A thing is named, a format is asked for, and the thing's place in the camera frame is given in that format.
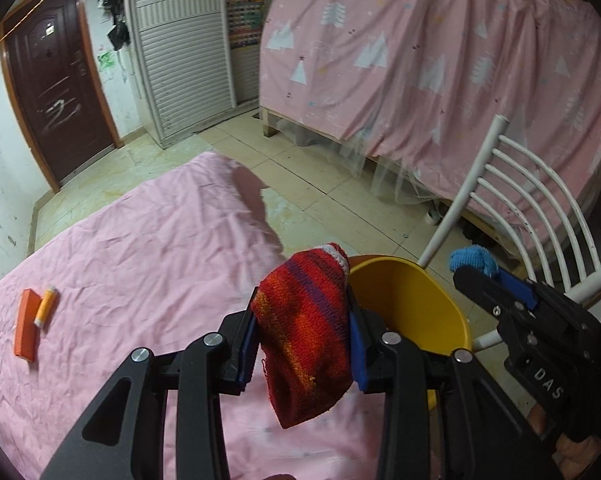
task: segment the white chair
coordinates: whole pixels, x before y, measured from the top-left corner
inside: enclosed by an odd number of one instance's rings
[[[533,152],[530,152],[527,148],[520,145],[519,143],[505,137],[504,133],[506,132],[508,121],[504,117],[500,115],[496,115],[493,118],[493,122],[491,123],[491,127],[487,132],[487,137],[483,142],[478,154],[474,160],[474,164],[472,164],[465,181],[463,182],[460,190],[458,191],[458,195],[451,203],[449,210],[447,211],[445,217],[442,219],[439,227],[436,229],[436,232],[429,240],[427,247],[423,251],[420,260],[418,261],[418,265],[426,268],[431,262],[432,258],[436,255],[437,251],[440,249],[440,246],[445,241],[445,238],[449,235],[451,229],[456,225],[458,219],[460,218],[462,212],[467,207],[467,204],[470,200],[474,200],[480,206],[482,206],[506,231],[506,233],[511,237],[511,240],[516,245],[517,250],[522,257],[523,263],[525,265],[525,269],[527,271],[528,277],[537,281],[536,272],[533,268],[531,258],[529,257],[529,253],[527,252],[523,241],[520,239],[519,234],[516,230],[507,222],[507,220],[500,214],[496,209],[491,206],[490,203],[486,202],[482,197],[480,197],[475,190],[478,189],[479,186],[490,191],[496,198],[505,203],[505,205],[516,215],[516,217],[522,222],[525,226],[526,230],[529,232],[531,240],[536,249],[536,253],[538,253],[538,258],[540,260],[540,265],[542,269],[542,274],[544,276],[544,281],[554,286],[554,279],[551,273],[551,269],[549,267],[549,260],[547,259],[547,254],[543,248],[541,240],[538,237],[538,233],[536,232],[533,225],[528,221],[523,212],[510,200],[507,196],[505,196],[499,189],[496,188],[492,183],[485,180],[484,176],[486,174],[491,174],[497,178],[497,181],[503,183],[504,186],[510,186],[515,191],[517,191],[523,199],[526,200],[533,208],[533,210],[538,214],[541,222],[543,223],[547,233],[549,234],[549,238],[551,240],[551,245],[554,250],[554,254],[557,258],[558,267],[560,270],[560,276],[563,282],[563,286],[565,288],[565,295],[567,295],[572,300],[581,303],[587,298],[592,297],[594,294],[601,290],[601,264],[598,256],[598,251],[596,246],[594,245],[593,237],[591,236],[591,231],[589,230],[589,226],[584,218],[583,212],[578,206],[573,195],[565,186],[564,181],[558,176],[558,174],[549,167],[538,155]],[[583,252],[581,251],[580,244],[576,238],[576,232],[571,226],[571,222],[568,219],[567,213],[563,210],[561,205],[558,203],[558,200],[555,196],[547,189],[541,179],[532,174],[527,168],[520,165],[518,162],[513,160],[509,155],[503,153],[498,146],[500,144],[505,144],[516,150],[522,155],[525,155],[530,160],[534,162],[534,164],[545,171],[546,174],[557,184],[560,191],[567,197],[568,203],[576,216],[578,224],[580,225],[581,230],[583,231],[584,239],[587,245],[587,250],[591,256],[591,261],[593,263],[593,272],[587,275],[587,271],[585,268],[584,260],[583,260]],[[573,254],[576,260],[576,264],[578,267],[578,275],[579,282],[576,284],[571,283],[571,279],[569,276],[569,272],[567,270],[567,263],[565,262],[565,256],[563,254],[563,250],[560,246],[560,242],[558,241],[558,237],[556,232],[551,225],[551,222],[547,218],[546,213],[542,210],[538,202],[532,197],[532,194],[525,190],[520,184],[518,184],[514,179],[512,179],[509,175],[503,173],[503,171],[499,170],[495,166],[493,166],[490,162],[498,159],[506,164],[508,164],[514,170],[519,171],[526,177],[526,179],[533,184],[533,186],[538,189],[542,195],[547,199],[547,201],[552,205],[558,214],[565,230],[567,231],[567,236],[569,238],[571,248],[573,250]],[[473,342],[473,350],[479,351],[484,350],[486,348],[490,348],[503,340],[501,339],[499,333],[496,330],[493,330],[490,333],[482,335],[476,338]]]

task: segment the orange box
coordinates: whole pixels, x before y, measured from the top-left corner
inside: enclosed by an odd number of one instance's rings
[[[36,361],[36,338],[38,329],[34,325],[36,312],[40,307],[40,296],[30,288],[26,288],[21,296],[18,307],[18,320],[16,321],[16,335],[14,337],[14,355]]]

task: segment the poster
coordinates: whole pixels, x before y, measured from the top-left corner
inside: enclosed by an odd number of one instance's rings
[[[229,48],[260,44],[264,0],[227,0]]]

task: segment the floor tile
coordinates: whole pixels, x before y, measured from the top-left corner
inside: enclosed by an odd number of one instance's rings
[[[243,142],[234,139],[234,137],[220,140],[214,144],[214,148],[223,155],[227,155],[228,157],[237,160],[249,169],[258,166],[258,164],[263,163],[267,159],[262,153],[259,153]]]
[[[254,119],[250,114],[234,117],[216,127],[269,158],[290,149],[294,145],[284,135],[265,137],[263,135],[263,121]]]
[[[38,231],[36,233],[36,241],[34,242],[34,250],[38,250],[47,242],[55,238],[61,232],[63,232],[67,227],[65,227],[66,223],[69,223],[66,219],[71,215],[71,211],[68,211],[65,216],[59,218],[56,223],[50,226],[45,232]]]
[[[103,207],[118,200],[121,196],[123,196],[128,191],[132,190],[134,187],[136,186],[133,186],[129,190],[119,189],[114,192],[109,192],[107,194],[95,194],[91,197],[87,197],[83,203],[71,210],[71,216],[69,218],[71,224],[73,225],[76,222],[87,218],[91,214],[100,211]]]
[[[161,150],[160,153],[156,153],[155,155],[148,157],[146,160],[139,162],[135,166],[134,171],[138,177],[138,183],[141,183],[146,180],[157,178],[162,174],[167,173],[167,171],[173,170],[173,168],[184,164],[187,162],[187,160],[189,160],[189,158],[186,158],[186,160],[184,159],[182,161],[176,161],[172,156],[170,156],[169,153]]]
[[[424,222],[424,219],[421,219],[416,227],[409,232],[408,237],[403,240],[401,247],[420,258],[436,229],[436,226],[428,225]],[[471,242],[463,236],[462,229],[458,226],[454,227],[436,256],[431,260],[429,267],[451,283],[453,274],[449,270],[449,255],[456,249],[470,245]]]
[[[285,256],[289,257],[298,251],[329,242],[337,243],[351,256],[358,254],[353,247],[328,231],[277,191],[263,189],[262,193],[267,211],[267,223],[279,236]]]
[[[126,144],[123,150],[130,154],[134,164],[141,164],[154,156],[163,153],[163,149],[154,142],[149,134],[142,135],[138,139]]]
[[[176,166],[189,162],[200,153],[212,150],[212,144],[200,136],[187,137],[177,144],[165,150],[167,156],[173,160]]]
[[[86,196],[97,193],[125,193],[139,184],[133,171],[133,159],[123,149],[114,150],[82,171],[65,186],[60,193],[39,211],[37,231],[48,231],[60,218],[85,200]]]
[[[508,355],[509,350],[505,344],[476,353],[481,364],[516,404],[521,413],[526,416],[536,401],[504,367],[504,361]]]
[[[272,158],[323,193],[329,193],[336,186],[351,178],[349,171],[337,164],[332,164],[321,153],[311,150],[311,148],[293,146]]]
[[[205,130],[204,132],[200,132],[198,136],[201,139],[206,140],[210,144],[216,144],[219,140],[226,139],[227,137],[229,137],[229,134],[224,132],[220,128],[217,128],[216,126],[213,126],[212,128]]]
[[[398,246],[392,256],[397,256],[399,258],[403,258],[405,260],[409,260],[410,262],[417,263],[418,258],[411,254],[409,251],[405,250],[401,246]]]
[[[475,339],[476,337],[485,335],[491,330],[494,330],[498,325],[498,322],[493,316],[487,314],[481,307],[474,304],[469,317],[469,328],[471,329],[471,335]]]
[[[454,303],[456,303],[458,308],[464,314],[465,319],[467,319],[467,321],[469,322],[469,316],[471,315],[475,307],[474,302],[471,301],[465,295],[463,295],[461,292],[458,292],[458,290],[456,290],[456,287],[454,287],[453,283],[450,283],[447,280],[445,280],[440,274],[438,274],[438,272],[435,272],[432,269],[427,269],[427,272],[430,276],[434,277],[436,282],[438,282],[438,284],[442,286],[442,288],[445,289],[445,292],[450,295],[452,300],[454,300]]]
[[[367,174],[347,179],[329,196],[399,244],[427,213],[423,204],[406,206],[395,203],[393,197],[376,197],[371,192],[371,175]]]
[[[266,160],[252,170],[267,186],[275,189],[287,200],[301,209],[306,209],[316,200],[324,197],[324,193],[307,181],[286,170],[272,160]]]
[[[322,197],[306,211],[360,254],[393,254],[397,248],[397,243],[329,196]]]

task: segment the chair backrest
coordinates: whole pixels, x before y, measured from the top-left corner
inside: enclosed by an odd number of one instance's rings
[[[538,254],[538,259],[540,261],[541,272],[544,281],[549,285],[554,286],[554,277],[552,276],[551,268],[549,266],[549,259],[547,257],[545,248],[541,243],[540,237],[538,236],[536,228],[525,216],[522,210],[509,197],[507,197],[506,194],[504,194],[501,190],[494,186],[494,184],[485,178],[485,176],[490,174],[497,182],[503,183],[505,186],[509,186],[515,190],[538,214],[542,225],[549,234],[551,247],[558,262],[560,278],[565,288],[565,294],[574,301],[581,302],[601,290],[600,258],[596,249],[596,245],[593,241],[593,237],[591,236],[591,231],[587,225],[587,221],[585,220],[584,214],[576,199],[573,197],[560,176],[538,155],[531,152],[525,146],[517,143],[515,140],[511,140],[505,136],[508,124],[509,123],[507,119],[500,115],[496,115],[493,118],[491,127],[487,132],[487,136],[485,137],[483,145],[480,147],[480,150],[474,159],[474,163],[472,164],[467,177],[462,183],[456,198],[451,203],[449,211],[447,211],[438,229],[436,229],[436,232],[423,251],[418,264],[423,268],[429,265],[431,259],[440,249],[443,241],[445,241],[445,238],[449,235],[449,232],[453,226],[458,222],[458,219],[469,204],[469,201],[474,200],[485,211],[487,211],[511,237],[511,240],[516,245],[516,248],[520,253],[520,257],[525,265],[528,277],[533,281],[537,281],[536,271],[534,270],[532,260],[529,257],[529,252],[525,248],[525,244],[523,243],[523,240],[521,240],[519,233],[503,217],[503,215],[496,211],[491,203],[487,202],[487,200],[478,195],[476,192],[479,187],[483,187],[493,194],[498,200],[503,202],[507,208],[513,212],[516,218],[520,220],[521,224],[525,227],[526,231],[531,237],[531,240],[533,241],[536,253]],[[564,194],[571,211],[575,215],[577,223],[583,232],[586,251],[589,253],[591,262],[593,264],[592,273],[587,275],[587,270],[583,259],[583,251],[581,250],[580,244],[577,240],[576,232],[571,225],[567,213],[562,208],[556,197],[549,191],[549,188],[542,182],[541,178],[533,174],[519,162],[515,161],[511,156],[504,153],[499,148],[500,145],[508,146],[517,153],[520,153],[530,159],[539,170],[544,171],[549,176],[549,178],[556,184],[557,188]],[[521,186],[518,182],[516,182],[515,179],[504,173],[504,171],[499,170],[494,164],[492,164],[492,162],[495,162],[496,160],[498,160],[500,164],[504,163],[508,165],[509,168],[512,168],[513,170],[522,174],[531,184],[532,192],[528,190],[528,186]],[[555,229],[552,226],[552,223],[549,221],[546,212],[543,211],[538,201],[533,197],[533,194],[536,192],[536,190],[541,193],[551,204],[551,207],[557,213],[558,218],[560,218],[560,221],[567,232],[578,269],[579,281],[576,284],[571,283],[571,277],[567,269],[565,255]]]

